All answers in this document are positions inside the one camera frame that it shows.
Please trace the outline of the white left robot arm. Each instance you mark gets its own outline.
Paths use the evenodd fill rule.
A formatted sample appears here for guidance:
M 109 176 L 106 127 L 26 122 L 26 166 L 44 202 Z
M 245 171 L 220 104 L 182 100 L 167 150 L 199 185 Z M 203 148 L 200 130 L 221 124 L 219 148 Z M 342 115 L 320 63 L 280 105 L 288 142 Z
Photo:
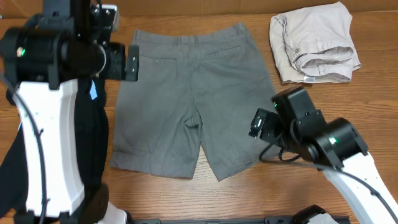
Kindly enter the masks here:
M 79 79 L 138 79 L 139 47 L 112 42 L 118 27 L 114 4 L 44 1 L 42 13 L 3 35 L 1 80 L 19 112 L 27 166 L 15 223 L 132 222 L 109 201 L 107 185 L 83 183 L 75 140 Z

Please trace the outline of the grey shorts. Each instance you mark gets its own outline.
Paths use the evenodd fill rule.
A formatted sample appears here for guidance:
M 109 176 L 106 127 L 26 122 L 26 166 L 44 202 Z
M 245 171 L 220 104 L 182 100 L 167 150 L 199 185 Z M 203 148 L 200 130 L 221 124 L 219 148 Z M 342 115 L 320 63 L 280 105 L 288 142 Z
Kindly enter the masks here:
M 259 161 L 266 143 L 248 134 L 275 90 L 264 59 L 242 23 L 205 35 L 137 30 L 136 82 L 122 81 L 110 165 L 191 179 L 200 151 L 218 180 Z

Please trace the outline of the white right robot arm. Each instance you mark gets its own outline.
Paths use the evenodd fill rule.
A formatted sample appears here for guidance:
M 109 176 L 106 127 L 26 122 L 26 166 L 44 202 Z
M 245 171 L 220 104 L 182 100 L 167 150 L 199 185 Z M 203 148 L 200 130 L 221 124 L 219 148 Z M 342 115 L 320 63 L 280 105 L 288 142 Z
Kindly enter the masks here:
M 249 135 L 281 148 L 277 164 L 315 168 L 335 186 L 360 223 L 397 223 L 397 202 L 382 181 L 368 146 L 346 119 L 327 123 L 320 110 L 281 118 L 258 109 Z

